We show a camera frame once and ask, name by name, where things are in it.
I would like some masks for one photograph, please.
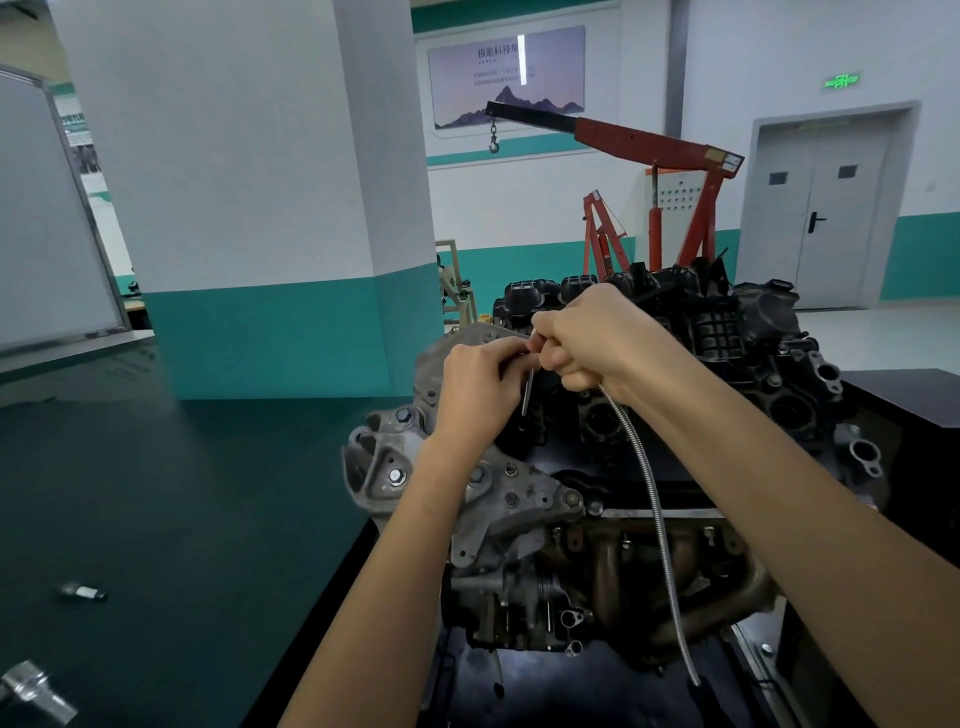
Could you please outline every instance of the white pillar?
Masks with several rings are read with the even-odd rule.
[[[186,399],[409,392],[442,332],[404,0],[52,0]]]

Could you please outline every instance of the nut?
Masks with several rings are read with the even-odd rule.
[[[401,468],[394,468],[387,473],[387,479],[390,481],[392,486],[399,488],[401,485],[407,482],[407,473]]]
[[[583,499],[580,497],[580,494],[576,491],[567,491],[564,493],[564,505],[567,508],[579,508],[580,504],[583,502]]]

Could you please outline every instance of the red engine hoist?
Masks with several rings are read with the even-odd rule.
[[[593,190],[584,198],[584,220],[587,221],[587,231],[584,235],[584,275],[590,272],[590,251],[593,251],[593,262],[597,269],[597,278],[602,283],[613,273],[611,248],[620,264],[621,271],[630,270],[630,260],[620,244],[620,239],[627,236],[627,232],[617,231],[611,219],[607,203],[600,197],[598,190]]]
[[[711,147],[708,144],[697,144],[672,136],[642,132],[583,116],[577,118],[550,111],[522,109],[495,101],[487,104],[487,115],[491,118],[516,121],[555,132],[572,133],[574,139],[593,149],[628,161],[649,164],[653,173],[653,206],[649,213],[649,265],[652,271],[658,271],[663,267],[662,210],[658,199],[659,170],[669,168],[674,171],[703,170],[707,172],[700,198],[697,200],[690,226],[684,237],[684,245],[677,256],[677,263],[683,266],[690,265],[701,249],[703,255],[710,260],[715,258],[717,195],[720,193],[723,180],[736,177],[736,173],[743,164],[742,155]],[[498,149],[498,145],[492,142],[491,151],[495,149]],[[600,219],[599,226],[593,215],[594,210]],[[586,264],[589,263],[588,257],[591,250],[596,263],[597,277],[605,280],[613,273],[610,247],[613,248],[613,254],[621,268],[627,270],[630,263],[620,244],[620,239],[626,235],[626,232],[619,233],[616,230],[610,218],[610,212],[598,192],[593,192],[584,198],[584,217],[587,222],[584,273],[587,272]]]

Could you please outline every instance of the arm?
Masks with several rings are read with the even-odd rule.
[[[951,724],[960,570],[858,502],[612,286],[577,302],[534,318],[544,369],[574,390],[603,381],[658,433],[877,724]]]
[[[300,679],[282,728],[412,726],[420,710],[450,533],[469,473],[537,366],[526,341],[455,347],[444,364],[437,424],[409,485]]]

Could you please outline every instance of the door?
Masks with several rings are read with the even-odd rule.
[[[860,302],[890,117],[761,132],[739,280],[790,280],[799,308]]]

